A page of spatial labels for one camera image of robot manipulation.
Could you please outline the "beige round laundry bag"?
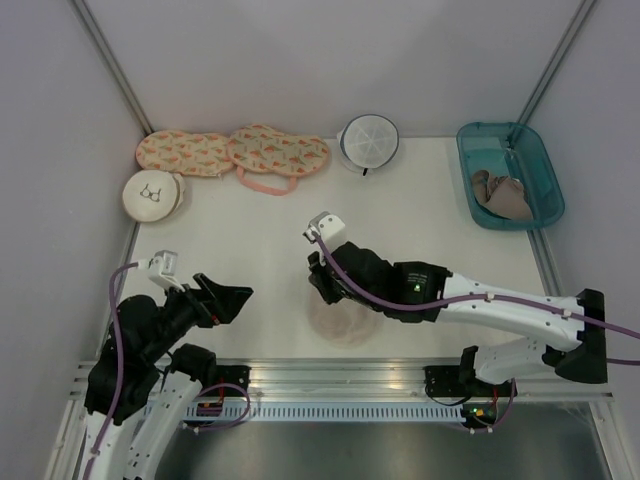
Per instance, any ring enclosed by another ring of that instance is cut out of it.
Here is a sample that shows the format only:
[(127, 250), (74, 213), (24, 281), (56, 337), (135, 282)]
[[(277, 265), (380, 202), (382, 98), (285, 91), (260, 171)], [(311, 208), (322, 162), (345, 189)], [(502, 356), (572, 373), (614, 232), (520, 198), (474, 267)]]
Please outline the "beige round laundry bag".
[(329, 305), (319, 294), (312, 293), (308, 323), (314, 333), (326, 342), (339, 348), (355, 348), (378, 333), (382, 318), (356, 302), (342, 300)]

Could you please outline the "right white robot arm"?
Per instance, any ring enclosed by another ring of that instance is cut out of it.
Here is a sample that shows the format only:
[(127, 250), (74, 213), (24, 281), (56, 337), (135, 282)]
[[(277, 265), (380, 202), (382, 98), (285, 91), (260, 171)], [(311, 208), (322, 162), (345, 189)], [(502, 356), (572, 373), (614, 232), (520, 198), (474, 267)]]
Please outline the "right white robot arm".
[(308, 258), (308, 280), (327, 304), (352, 300), (406, 324), (465, 323), (511, 333), (515, 340), (463, 350), (459, 388), (478, 395), (490, 385), (552, 372), (575, 383), (608, 380), (605, 301), (584, 289), (575, 297), (520, 296), (425, 262), (390, 263), (347, 242), (330, 258)]

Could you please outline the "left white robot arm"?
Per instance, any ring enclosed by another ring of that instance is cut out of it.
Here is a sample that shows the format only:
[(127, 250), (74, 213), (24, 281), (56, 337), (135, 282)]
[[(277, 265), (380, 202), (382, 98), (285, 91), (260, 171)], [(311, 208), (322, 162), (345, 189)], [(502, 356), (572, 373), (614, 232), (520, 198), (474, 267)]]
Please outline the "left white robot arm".
[(84, 479), (153, 479), (174, 434), (200, 396), (237, 392), (214, 352), (179, 341), (194, 327), (231, 323), (253, 294), (198, 273), (195, 287), (163, 281), (165, 302), (135, 295), (115, 308), (109, 338), (88, 376)]

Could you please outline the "beige bra in bin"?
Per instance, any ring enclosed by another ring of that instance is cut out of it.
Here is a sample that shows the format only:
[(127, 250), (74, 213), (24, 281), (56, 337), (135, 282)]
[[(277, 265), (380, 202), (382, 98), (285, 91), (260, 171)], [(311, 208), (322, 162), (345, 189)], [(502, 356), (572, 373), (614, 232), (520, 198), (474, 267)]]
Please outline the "beige bra in bin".
[(524, 186), (519, 180), (479, 170), (472, 175), (471, 185), (478, 204), (490, 213), (514, 221), (533, 219)]

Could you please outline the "beige glasses-print laundry bag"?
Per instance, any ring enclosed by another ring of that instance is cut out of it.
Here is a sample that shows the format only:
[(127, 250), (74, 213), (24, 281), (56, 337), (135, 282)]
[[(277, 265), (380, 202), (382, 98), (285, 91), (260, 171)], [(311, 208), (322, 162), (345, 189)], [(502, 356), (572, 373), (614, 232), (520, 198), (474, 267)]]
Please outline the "beige glasses-print laundry bag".
[(164, 220), (177, 212), (184, 201), (186, 182), (180, 174), (141, 170), (122, 191), (125, 212), (139, 223)]

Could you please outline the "white mesh laundry bag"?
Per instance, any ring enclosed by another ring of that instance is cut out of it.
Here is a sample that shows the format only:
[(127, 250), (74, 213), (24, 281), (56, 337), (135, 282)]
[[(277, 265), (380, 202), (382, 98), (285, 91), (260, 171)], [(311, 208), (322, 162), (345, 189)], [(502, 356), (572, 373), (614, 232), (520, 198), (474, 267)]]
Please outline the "white mesh laundry bag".
[(391, 162), (400, 146), (396, 124), (378, 114), (353, 118), (337, 134), (337, 141), (342, 164), (361, 176)]

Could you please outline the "floral bra bag left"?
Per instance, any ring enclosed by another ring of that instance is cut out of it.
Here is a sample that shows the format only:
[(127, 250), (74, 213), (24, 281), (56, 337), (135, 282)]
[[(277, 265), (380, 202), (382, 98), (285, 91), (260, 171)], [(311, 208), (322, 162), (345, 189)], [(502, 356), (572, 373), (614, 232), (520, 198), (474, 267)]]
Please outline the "floral bra bag left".
[(192, 177), (218, 177), (235, 168), (227, 155), (228, 138), (220, 133), (161, 130), (137, 146), (135, 160), (145, 170)]

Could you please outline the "teal plastic bin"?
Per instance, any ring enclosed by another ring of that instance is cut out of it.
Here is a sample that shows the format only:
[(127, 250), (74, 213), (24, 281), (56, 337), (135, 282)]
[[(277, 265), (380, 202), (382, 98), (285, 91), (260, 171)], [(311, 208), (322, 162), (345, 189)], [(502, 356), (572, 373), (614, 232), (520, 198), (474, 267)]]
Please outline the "teal plastic bin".
[[(472, 122), (459, 129), (456, 142), (469, 210), (478, 225), (490, 230), (536, 230), (552, 225), (564, 214), (565, 201), (554, 168), (536, 131), (514, 122)], [(519, 180), (533, 219), (508, 220), (480, 206), (471, 185), (472, 175), (479, 170)]]

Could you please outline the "aluminium mounting rail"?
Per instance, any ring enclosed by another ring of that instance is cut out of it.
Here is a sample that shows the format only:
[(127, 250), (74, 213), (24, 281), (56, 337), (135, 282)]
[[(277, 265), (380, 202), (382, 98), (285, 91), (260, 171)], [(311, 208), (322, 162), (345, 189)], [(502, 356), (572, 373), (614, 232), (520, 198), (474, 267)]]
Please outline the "aluminium mounting rail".
[[(220, 366), (246, 365), (249, 391), (268, 401), (408, 401), (425, 396), (424, 368), (450, 359), (219, 359)], [(516, 381), (520, 402), (611, 401), (608, 385), (571, 383), (550, 374)]]

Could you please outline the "right frame post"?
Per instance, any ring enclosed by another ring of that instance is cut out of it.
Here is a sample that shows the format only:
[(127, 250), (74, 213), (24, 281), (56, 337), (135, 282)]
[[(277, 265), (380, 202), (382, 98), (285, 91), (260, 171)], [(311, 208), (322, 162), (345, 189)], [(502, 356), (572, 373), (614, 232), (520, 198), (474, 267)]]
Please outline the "right frame post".
[(578, 3), (575, 12), (564, 29), (560, 40), (557, 42), (539, 79), (529, 95), (517, 119), (517, 123), (528, 124), (530, 122), (537, 108), (544, 99), (544, 96), (550, 89), (551, 84), (560, 71), (564, 61), (568, 58), (571, 49), (588, 24), (590, 17), (598, 5), (598, 0), (581, 0)]

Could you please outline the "frame post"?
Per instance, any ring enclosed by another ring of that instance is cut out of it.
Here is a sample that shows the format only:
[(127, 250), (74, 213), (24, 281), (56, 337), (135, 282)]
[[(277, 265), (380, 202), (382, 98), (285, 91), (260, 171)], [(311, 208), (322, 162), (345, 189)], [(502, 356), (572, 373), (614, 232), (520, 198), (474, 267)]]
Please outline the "frame post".
[(578, 3), (575, 12), (564, 29), (560, 40), (557, 42), (539, 79), (529, 95), (517, 119), (517, 123), (528, 124), (530, 122), (537, 108), (544, 99), (544, 96), (550, 89), (551, 84), (560, 71), (564, 61), (568, 58), (571, 49), (588, 24), (590, 17), (598, 5), (598, 0), (581, 0)]
[(125, 106), (140, 130), (145, 134), (151, 134), (153, 132), (152, 124), (132, 88), (123, 67), (114, 54), (103, 29), (92, 12), (89, 3), (85, 0), (69, 0), (68, 4), (92, 43), (100, 61), (105, 66), (112, 81), (120, 92)]

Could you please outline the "left frame post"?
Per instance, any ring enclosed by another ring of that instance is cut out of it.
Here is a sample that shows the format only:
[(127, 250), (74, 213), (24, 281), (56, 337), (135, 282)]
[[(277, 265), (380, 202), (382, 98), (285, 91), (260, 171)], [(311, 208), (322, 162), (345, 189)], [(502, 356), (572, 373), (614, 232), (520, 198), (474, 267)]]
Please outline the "left frame post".
[(85, 0), (69, 0), (68, 4), (92, 43), (100, 61), (105, 66), (112, 81), (120, 92), (125, 106), (140, 130), (145, 134), (151, 134), (153, 132), (152, 124), (132, 88), (123, 67), (114, 54), (103, 29), (92, 12), (89, 3)]

